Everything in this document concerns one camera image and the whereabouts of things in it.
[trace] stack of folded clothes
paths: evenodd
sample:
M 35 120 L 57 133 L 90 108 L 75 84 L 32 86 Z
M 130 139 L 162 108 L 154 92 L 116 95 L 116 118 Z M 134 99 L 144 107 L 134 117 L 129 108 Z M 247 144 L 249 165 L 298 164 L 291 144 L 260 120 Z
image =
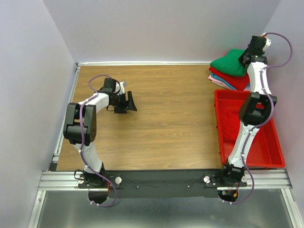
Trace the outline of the stack of folded clothes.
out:
M 250 90 L 249 76 L 238 61 L 243 52 L 244 50 L 232 49 L 224 57 L 211 62 L 211 75 L 208 79 L 226 89 Z

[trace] white wall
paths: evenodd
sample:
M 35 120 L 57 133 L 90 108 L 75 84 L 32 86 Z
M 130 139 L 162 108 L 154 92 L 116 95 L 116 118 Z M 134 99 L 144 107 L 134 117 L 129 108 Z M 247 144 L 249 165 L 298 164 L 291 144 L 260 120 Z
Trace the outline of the white wall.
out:
M 44 0 L 76 62 L 209 61 L 263 32 L 280 0 Z
M 27 227 L 75 62 L 42 0 L 0 0 L 0 227 Z
M 266 26 L 265 32 L 287 36 L 294 47 L 290 63 L 267 73 L 273 95 L 278 97 L 274 118 L 286 167 L 293 185 L 293 195 L 304 218 L 304 2 L 282 0 Z M 289 46 L 282 39 L 270 36 L 266 51 L 268 64 L 279 64 L 289 57 Z

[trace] red plastic container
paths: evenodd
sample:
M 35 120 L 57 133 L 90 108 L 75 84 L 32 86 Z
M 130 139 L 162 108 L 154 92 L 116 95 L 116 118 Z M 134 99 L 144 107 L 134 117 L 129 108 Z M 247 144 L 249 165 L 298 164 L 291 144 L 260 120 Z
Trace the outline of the red plastic container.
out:
M 237 136 L 238 134 L 238 112 L 248 97 L 249 92 L 218 89 L 214 92 L 214 95 L 220 154 L 222 163 L 224 164 L 235 144 L 235 141 L 228 136 L 235 136 L 235 134 Z M 232 129 L 234 132 L 227 132 L 227 129 Z M 273 119 L 261 127 L 256 134 L 249 151 L 247 165 L 249 167 L 266 168 L 285 167 L 285 161 Z

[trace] wooden tabletop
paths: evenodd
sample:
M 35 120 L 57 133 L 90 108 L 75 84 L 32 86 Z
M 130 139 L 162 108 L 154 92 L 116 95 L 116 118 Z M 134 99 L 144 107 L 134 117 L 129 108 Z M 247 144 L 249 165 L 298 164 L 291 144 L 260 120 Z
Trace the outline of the wooden tabletop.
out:
M 208 65 L 82 66 L 73 102 L 90 97 L 98 74 L 127 82 L 138 112 L 97 114 L 96 149 L 106 170 L 220 168 L 214 90 Z M 93 81 L 100 89 L 103 78 Z M 79 153 L 64 140 L 58 171 L 83 169 Z

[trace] folded green cloth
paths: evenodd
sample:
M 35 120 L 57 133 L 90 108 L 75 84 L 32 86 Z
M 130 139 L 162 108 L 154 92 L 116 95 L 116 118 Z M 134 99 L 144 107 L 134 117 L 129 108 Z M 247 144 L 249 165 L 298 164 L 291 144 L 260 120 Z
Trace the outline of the folded green cloth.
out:
M 244 51 L 245 50 L 232 49 L 224 57 L 211 62 L 210 66 L 224 74 L 242 77 L 245 75 L 246 69 L 238 62 L 238 58 Z

